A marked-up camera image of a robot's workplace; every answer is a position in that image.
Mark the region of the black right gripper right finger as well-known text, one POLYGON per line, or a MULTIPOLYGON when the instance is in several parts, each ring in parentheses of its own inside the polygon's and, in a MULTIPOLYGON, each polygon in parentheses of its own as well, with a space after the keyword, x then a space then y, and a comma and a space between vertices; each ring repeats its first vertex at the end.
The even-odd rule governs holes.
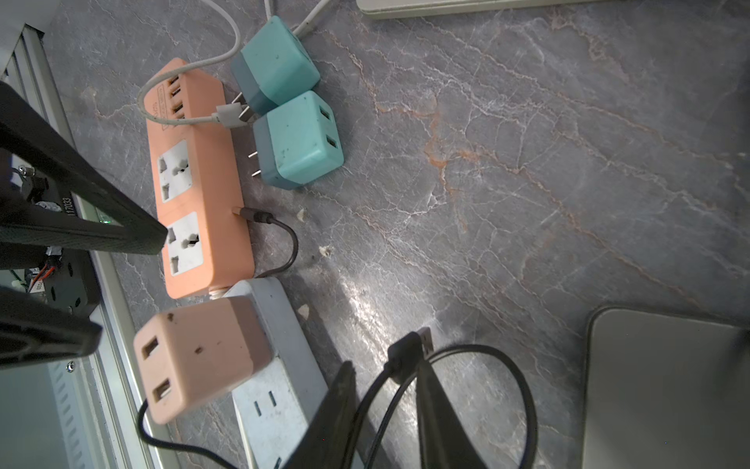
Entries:
POLYGON ((417 367, 416 404, 422 468, 486 468, 426 361, 417 367))

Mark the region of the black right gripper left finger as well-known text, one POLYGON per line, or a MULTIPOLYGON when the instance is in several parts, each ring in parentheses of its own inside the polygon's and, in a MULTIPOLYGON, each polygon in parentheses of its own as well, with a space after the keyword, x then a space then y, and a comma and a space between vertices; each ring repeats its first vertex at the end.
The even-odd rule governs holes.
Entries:
POLYGON ((351 362, 345 362, 283 468, 351 468, 353 457, 348 455, 348 443, 356 409, 355 369, 351 362))

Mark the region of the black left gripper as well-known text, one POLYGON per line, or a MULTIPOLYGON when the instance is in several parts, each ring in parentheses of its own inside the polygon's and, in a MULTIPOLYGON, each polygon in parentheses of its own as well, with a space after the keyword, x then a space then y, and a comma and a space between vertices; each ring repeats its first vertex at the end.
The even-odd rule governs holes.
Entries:
POLYGON ((1 85, 1 269, 56 308, 1 289, 2 369, 95 353, 103 328, 86 318, 102 295, 84 250, 154 255, 167 233, 9 84, 1 85), (73 195, 113 222, 78 216, 73 195))

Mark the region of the teal charger adapter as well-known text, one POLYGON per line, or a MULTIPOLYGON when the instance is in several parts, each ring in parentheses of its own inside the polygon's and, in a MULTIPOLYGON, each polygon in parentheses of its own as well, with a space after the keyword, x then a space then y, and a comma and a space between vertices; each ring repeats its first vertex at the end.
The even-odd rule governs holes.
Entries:
POLYGON ((272 111, 320 82, 320 72, 307 50, 277 16, 230 61, 230 71, 256 115, 272 111))
POLYGON ((314 91, 259 117, 253 135, 256 175, 279 189, 299 189, 345 162, 334 112, 314 91))

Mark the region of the small pink plug adapter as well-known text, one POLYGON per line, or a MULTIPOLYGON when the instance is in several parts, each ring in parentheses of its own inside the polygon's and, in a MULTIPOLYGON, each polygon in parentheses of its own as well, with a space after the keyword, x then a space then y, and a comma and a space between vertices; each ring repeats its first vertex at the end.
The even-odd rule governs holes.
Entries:
POLYGON ((234 390, 273 359, 244 296, 158 313, 136 333, 134 349, 150 415, 160 425, 234 390))

